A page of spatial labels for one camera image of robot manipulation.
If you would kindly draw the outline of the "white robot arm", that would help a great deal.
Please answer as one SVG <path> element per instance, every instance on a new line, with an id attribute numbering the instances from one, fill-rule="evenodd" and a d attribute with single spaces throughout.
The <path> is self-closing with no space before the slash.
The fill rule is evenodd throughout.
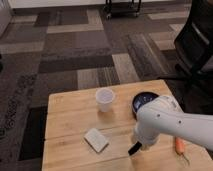
<path id="1" fill-rule="evenodd" d="M 213 150 L 213 115 L 184 113 L 177 100 L 161 95 L 139 108 L 134 134 L 142 145 L 154 145 L 160 134 Z"/>

